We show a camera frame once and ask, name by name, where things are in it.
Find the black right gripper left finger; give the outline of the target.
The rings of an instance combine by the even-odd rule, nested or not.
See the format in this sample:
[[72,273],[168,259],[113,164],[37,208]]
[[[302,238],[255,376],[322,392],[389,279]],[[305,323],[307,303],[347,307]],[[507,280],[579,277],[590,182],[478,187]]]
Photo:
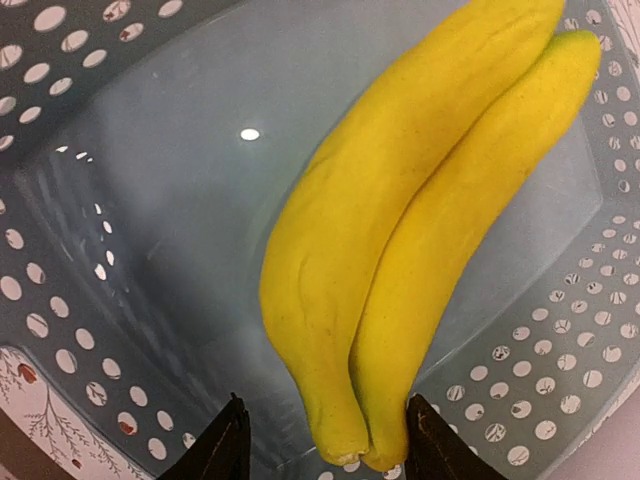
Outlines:
[[251,424],[235,393],[203,433],[159,480],[249,480]]

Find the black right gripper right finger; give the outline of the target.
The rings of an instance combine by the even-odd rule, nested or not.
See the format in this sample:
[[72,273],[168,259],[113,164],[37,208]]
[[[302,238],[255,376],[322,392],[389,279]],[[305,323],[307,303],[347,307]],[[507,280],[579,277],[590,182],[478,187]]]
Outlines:
[[420,394],[408,401],[406,425],[409,452],[404,472],[408,480],[505,480]]

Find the yellow toy banana bunch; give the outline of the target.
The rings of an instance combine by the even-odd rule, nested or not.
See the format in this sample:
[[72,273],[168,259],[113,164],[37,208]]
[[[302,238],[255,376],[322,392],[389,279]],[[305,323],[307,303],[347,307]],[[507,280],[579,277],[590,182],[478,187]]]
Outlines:
[[566,133],[598,38],[560,1],[471,1],[399,56],[316,149],[269,237],[259,299],[321,458],[384,472],[470,258]]

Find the blue perforated plastic basket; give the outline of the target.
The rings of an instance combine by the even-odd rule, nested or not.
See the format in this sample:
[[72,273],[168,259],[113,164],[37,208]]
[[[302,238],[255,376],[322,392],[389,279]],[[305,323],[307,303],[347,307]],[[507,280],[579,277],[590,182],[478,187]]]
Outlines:
[[[453,1],[5,1],[1,349],[150,476],[235,393],[255,479],[371,479],[313,447],[257,299],[292,183]],[[580,118],[467,268],[415,388],[546,479],[639,386],[639,5],[569,1],[603,51]]]

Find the floral patterned table mat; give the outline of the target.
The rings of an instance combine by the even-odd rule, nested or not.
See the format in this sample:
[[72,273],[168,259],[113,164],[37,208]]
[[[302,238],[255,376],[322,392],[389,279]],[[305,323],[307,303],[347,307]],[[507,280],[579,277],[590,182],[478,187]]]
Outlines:
[[1,411],[75,479],[147,479],[96,433],[19,350],[1,349]]

